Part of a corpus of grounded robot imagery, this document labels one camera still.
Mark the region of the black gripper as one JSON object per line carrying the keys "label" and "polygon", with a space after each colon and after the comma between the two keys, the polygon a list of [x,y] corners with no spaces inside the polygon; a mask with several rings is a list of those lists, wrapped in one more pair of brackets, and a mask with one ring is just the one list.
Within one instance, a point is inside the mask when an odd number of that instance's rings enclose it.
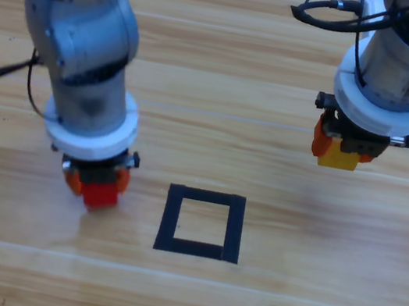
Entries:
{"label": "black gripper", "polygon": [[325,155],[334,139],[340,140],[339,150],[342,153],[359,154],[358,161],[363,164],[378,158],[389,146],[409,148],[409,135],[379,136],[357,126],[342,111],[334,94],[319,91],[315,106],[323,111],[315,125],[311,143],[315,157]]}
{"label": "black gripper", "polygon": [[83,160],[62,154],[62,171],[66,185],[74,194],[82,194],[82,184],[114,184],[123,195],[129,185],[131,169],[140,167],[138,152],[125,150],[112,158]]}

